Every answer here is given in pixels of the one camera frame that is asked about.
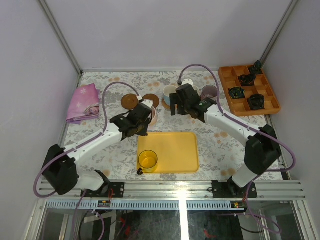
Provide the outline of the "light pink mug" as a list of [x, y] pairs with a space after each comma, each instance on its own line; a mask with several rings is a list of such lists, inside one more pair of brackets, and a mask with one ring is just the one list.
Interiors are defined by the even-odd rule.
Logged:
[[152, 107], [152, 119], [150, 122], [150, 126], [154, 126], [158, 121], [158, 115], [157, 115], [157, 109], [155, 107]]

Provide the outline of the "light blue mug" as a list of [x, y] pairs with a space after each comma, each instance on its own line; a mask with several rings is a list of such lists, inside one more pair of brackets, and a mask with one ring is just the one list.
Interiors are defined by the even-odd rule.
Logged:
[[168, 106], [170, 105], [170, 94], [175, 94], [176, 89], [175, 85], [168, 85], [163, 89], [163, 100]]

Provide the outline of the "woven rattan coaster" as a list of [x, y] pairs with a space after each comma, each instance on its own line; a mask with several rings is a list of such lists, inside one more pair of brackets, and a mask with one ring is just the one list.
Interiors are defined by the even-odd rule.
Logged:
[[165, 109], [168, 109], [168, 110], [170, 110], [170, 109], [171, 109], [171, 106], [170, 106], [170, 105], [168, 105], [168, 104], [166, 104], [166, 102], [165, 102], [165, 99], [164, 99], [164, 98], [162, 98], [161, 103], [162, 103], [162, 105], [163, 105], [163, 107], [164, 107]]

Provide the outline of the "dark wooden coaster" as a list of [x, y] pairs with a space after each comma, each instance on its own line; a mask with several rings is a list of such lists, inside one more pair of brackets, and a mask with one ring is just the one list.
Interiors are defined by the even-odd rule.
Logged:
[[159, 97], [155, 94], [146, 94], [142, 97], [144, 100], [151, 100], [153, 102], [153, 107], [157, 108], [160, 104]]

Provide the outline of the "purple mug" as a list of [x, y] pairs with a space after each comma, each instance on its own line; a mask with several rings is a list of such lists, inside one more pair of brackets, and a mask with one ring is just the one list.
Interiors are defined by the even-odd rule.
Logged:
[[209, 98], [211, 100], [216, 100], [218, 96], [218, 89], [213, 85], [206, 85], [201, 90], [200, 98], [202, 100]]

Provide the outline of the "yellow mug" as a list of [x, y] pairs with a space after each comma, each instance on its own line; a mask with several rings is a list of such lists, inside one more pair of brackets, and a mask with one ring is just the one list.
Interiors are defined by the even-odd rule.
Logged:
[[137, 175], [153, 173], [158, 167], [158, 155], [152, 150], [143, 151], [137, 159]]

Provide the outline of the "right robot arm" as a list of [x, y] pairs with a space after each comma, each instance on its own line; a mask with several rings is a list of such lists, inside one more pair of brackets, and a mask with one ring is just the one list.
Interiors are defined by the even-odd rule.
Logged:
[[216, 100], [201, 99], [192, 84], [183, 83], [169, 94], [171, 115], [189, 115], [227, 132], [244, 146], [244, 164], [230, 178], [228, 192], [240, 197], [246, 186], [265, 173], [282, 155], [275, 130], [270, 125], [258, 127], [227, 113]]

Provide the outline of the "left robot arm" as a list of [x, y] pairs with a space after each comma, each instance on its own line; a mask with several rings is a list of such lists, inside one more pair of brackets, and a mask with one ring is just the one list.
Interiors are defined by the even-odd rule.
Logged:
[[107, 127], [66, 147], [55, 144], [48, 150], [41, 175], [58, 195], [65, 195], [74, 188], [86, 190], [98, 197], [105, 197], [110, 190], [110, 181], [100, 170], [82, 171], [81, 163], [100, 151], [127, 138], [147, 136], [152, 120], [151, 100], [145, 99], [127, 115], [113, 117]]

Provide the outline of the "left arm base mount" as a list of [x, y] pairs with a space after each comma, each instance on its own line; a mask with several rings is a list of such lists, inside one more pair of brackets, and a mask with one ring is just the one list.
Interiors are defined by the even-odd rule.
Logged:
[[125, 192], [125, 183], [124, 182], [110, 182], [103, 184], [101, 188], [96, 191], [83, 190], [81, 195], [84, 194], [85, 198], [123, 198]]

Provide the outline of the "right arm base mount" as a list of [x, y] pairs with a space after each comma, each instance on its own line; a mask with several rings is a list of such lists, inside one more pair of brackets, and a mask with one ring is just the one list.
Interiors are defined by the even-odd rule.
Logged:
[[256, 199], [258, 197], [256, 185], [254, 183], [248, 183], [245, 187], [238, 187], [231, 180], [212, 180], [211, 187], [209, 187], [207, 191], [212, 193], [214, 198], [218, 199]]

